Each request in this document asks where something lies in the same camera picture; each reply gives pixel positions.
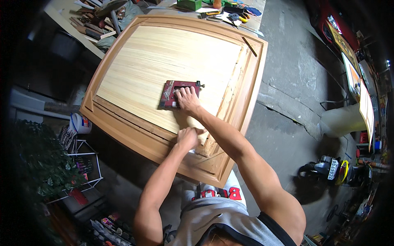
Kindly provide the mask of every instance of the green box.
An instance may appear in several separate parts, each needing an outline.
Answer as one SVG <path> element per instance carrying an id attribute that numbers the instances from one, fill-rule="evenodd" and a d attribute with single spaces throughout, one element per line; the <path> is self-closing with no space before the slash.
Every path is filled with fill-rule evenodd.
<path id="1" fill-rule="evenodd" d="M 201 8 L 202 0 L 177 0 L 177 6 L 196 11 Z"/>

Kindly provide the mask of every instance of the wooden door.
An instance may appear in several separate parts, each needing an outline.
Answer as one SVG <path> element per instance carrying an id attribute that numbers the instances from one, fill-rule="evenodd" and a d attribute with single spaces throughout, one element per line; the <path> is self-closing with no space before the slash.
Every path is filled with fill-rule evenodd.
<path id="1" fill-rule="evenodd" d="M 244 42 L 246 38 L 257 54 Z M 80 111 L 141 155 L 161 163 L 179 129 L 203 128 L 158 107 L 167 80 L 201 81 L 200 101 L 245 134 L 260 87 L 267 42 L 229 26 L 170 16 L 137 16 L 99 65 Z M 223 187 L 233 161 L 209 133 L 178 173 Z"/>

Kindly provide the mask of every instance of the artificial plant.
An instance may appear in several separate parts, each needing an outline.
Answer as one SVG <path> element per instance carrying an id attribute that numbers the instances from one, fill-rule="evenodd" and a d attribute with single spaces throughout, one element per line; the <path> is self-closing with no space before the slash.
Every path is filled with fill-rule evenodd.
<path id="1" fill-rule="evenodd" d="M 86 182 L 49 126 L 18 120 L 11 128 L 14 151 L 20 159 L 19 175 L 26 188 L 42 200 Z"/>

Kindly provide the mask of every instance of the car headlight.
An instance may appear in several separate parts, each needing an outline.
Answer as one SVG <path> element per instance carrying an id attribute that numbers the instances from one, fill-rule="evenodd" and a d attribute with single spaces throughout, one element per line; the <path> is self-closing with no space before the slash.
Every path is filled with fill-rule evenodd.
<path id="1" fill-rule="evenodd" d="M 339 29 L 339 26 L 337 25 L 336 21 L 334 20 L 334 17 L 332 15 L 329 15 L 327 17 L 327 19 L 331 23 L 331 25 L 339 32 L 339 34 L 342 34 L 341 29 Z"/>

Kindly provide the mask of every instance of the wooden frame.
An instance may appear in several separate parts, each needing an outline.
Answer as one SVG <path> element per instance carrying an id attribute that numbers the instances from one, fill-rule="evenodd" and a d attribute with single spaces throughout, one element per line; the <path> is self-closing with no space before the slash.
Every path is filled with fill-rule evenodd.
<path id="1" fill-rule="evenodd" d="M 232 82 L 226 89 L 217 117 L 245 134 L 260 88 L 268 43 L 231 26 L 189 17 L 136 16 L 113 43 L 93 75 L 80 108 L 81 113 L 107 134 L 139 154 L 156 163 L 161 163 L 165 159 L 175 144 L 176 134 L 145 121 L 96 95 L 113 59 L 139 26 L 159 26 L 192 31 L 237 43 L 244 48 L 244 59 L 239 61 L 239 73 L 233 74 L 236 78 L 231 80 Z M 242 37 L 248 40 L 257 53 L 257 57 L 246 46 Z M 208 135 L 204 146 L 196 149 L 196 154 L 186 155 L 179 166 L 178 173 L 223 188 L 233 164 L 233 160 Z"/>

